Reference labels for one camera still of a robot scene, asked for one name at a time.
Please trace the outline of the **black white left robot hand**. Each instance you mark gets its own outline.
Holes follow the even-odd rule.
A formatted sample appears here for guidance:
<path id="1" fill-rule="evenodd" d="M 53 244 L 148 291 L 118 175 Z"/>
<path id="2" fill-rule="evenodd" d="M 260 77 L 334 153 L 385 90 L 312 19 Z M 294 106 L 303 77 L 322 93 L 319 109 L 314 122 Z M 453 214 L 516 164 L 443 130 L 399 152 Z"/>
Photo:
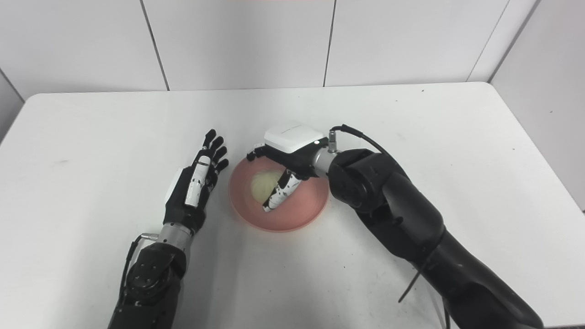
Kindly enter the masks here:
<path id="1" fill-rule="evenodd" d="M 218 183 L 220 173 L 228 167 L 225 140 L 210 129 L 192 164 L 184 167 L 165 204 L 163 223 L 186 227 L 194 235 L 206 219 L 206 206 Z"/>

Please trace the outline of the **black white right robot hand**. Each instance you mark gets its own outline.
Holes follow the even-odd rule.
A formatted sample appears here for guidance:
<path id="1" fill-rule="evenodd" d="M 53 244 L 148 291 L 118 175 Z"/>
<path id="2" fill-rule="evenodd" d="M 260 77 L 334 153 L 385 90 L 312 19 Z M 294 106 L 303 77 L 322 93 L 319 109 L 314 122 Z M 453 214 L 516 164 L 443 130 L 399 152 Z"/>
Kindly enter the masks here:
<path id="1" fill-rule="evenodd" d="M 275 210 L 300 185 L 301 181 L 317 177 L 316 156 L 328 148 L 328 138 L 315 129 L 299 122 L 287 122 L 269 128 L 264 142 L 257 144 L 246 156 L 249 162 L 268 158 L 284 167 L 284 171 L 263 201 L 265 212 Z"/>

